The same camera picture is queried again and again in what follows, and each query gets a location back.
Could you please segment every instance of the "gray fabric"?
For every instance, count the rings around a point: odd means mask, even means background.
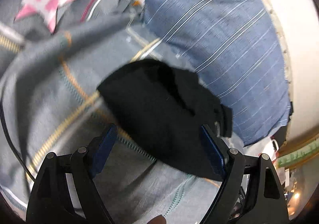
[[[103,5],[108,1],[114,3]],[[73,153],[101,133],[106,124],[103,115],[108,115],[108,109],[100,100],[73,120],[70,117],[106,76],[157,37],[139,22],[132,7],[126,7],[127,0],[103,0],[97,5],[96,15],[84,22],[79,19],[90,0],[77,0],[63,9],[54,35],[48,33],[38,16],[13,22],[20,2],[0,0],[1,20],[25,37],[35,32],[38,41],[26,43],[17,54],[1,50],[0,96],[14,146],[28,168],[38,170],[49,151],[57,155]],[[8,4],[12,10],[6,12],[4,7]],[[192,70],[187,60],[175,57],[168,44],[152,48],[148,57]],[[2,131],[0,141],[2,193],[25,213],[32,182],[26,178]],[[36,160],[41,151],[40,160]],[[70,176],[68,181],[74,206],[80,208]],[[200,222],[217,192],[214,184],[155,161],[121,135],[103,172],[94,181],[118,224],[146,223],[159,214],[165,215],[168,223]]]

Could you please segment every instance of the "blue gripper pad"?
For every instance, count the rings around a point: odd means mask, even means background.
[[[104,168],[116,138],[117,127],[114,124],[110,124],[101,136],[94,138],[88,145],[90,161],[88,170],[92,179]]]
[[[199,136],[214,173],[224,179],[226,176],[225,167],[228,162],[227,145],[222,139],[217,138],[207,125],[200,127]]]

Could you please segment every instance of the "wrinkled cloth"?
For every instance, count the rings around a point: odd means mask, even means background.
[[[232,111],[198,83],[196,73],[144,59],[112,73],[98,90],[119,124],[149,154],[183,172],[223,181],[199,130],[207,124],[215,135],[230,137]]]
[[[284,60],[261,0],[146,0],[144,21],[232,108],[245,145],[287,124]]]
[[[133,1],[75,0],[58,9],[51,34],[39,14],[14,21],[21,0],[0,0],[5,40],[0,98],[12,142],[33,176],[48,152],[73,153],[99,136],[106,123],[116,122],[96,91],[116,69],[152,58],[193,70],[141,24]],[[32,181],[2,130],[0,141],[0,190],[25,218]],[[72,177],[67,179],[73,205],[81,208]],[[147,223],[160,214],[175,224],[200,222],[219,186],[163,164],[123,132],[94,182],[118,224]]]

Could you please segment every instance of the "orange stitching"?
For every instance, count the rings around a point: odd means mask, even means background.
[[[71,47],[72,45],[72,35],[70,32],[64,32],[64,37],[68,41],[68,46]]]
[[[204,178],[204,180],[207,181],[207,182],[209,182],[209,183],[211,183],[211,184],[213,184],[213,185],[215,185],[217,188],[219,188],[219,187],[221,186],[220,184],[215,183],[215,182],[212,181],[211,179]]]
[[[87,100],[89,98],[89,96],[86,94],[86,92],[82,89],[82,87],[79,85],[79,83],[77,82],[77,80],[75,79],[75,77],[72,75],[68,65],[66,64],[66,62],[63,60],[63,57],[60,56],[59,57],[59,61],[63,67],[63,70],[65,72],[66,77],[68,78],[68,80],[70,81],[70,83],[74,86],[74,88],[78,91],[78,93],[83,97],[84,100]],[[96,109],[96,112],[102,116],[102,118],[106,121],[106,122],[110,122],[110,117],[108,117],[101,109]],[[119,134],[122,135],[123,137],[127,138],[127,139],[131,139],[131,137],[122,129],[122,128],[118,128],[119,130]]]
[[[68,78],[68,80],[70,81],[70,83],[74,86],[74,88],[79,92],[79,94],[86,100],[89,98],[89,96],[86,94],[86,92],[84,92],[84,90],[82,89],[82,87],[79,85],[79,83],[77,82],[77,80],[75,79],[75,77],[71,74],[70,68],[68,67],[68,65],[66,64],[66,62],[63,60],[63,57],[60,56],[59,57],[59,61],[63,67],[63,70],[65,72],[66,77]]]
[[[60,135],[68,128],[78,116],[89,106],[92,106],[99,98],[99,92],[95,91],[84,103],[82,103],[74,112],[72,112],[50,135],[50,137],[42,144],[41,148],[34,155],[32,162],[28,165],[28,169],[32,174],[35,173],[33,166],[38,166],[41,159],[46,155],[50,148],[55,144]]]

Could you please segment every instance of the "blue striped fabric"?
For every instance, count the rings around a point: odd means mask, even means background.
[[[233,109],[245,145],[287,124],[284,60],[261,0],[146,0],[144,20]]]

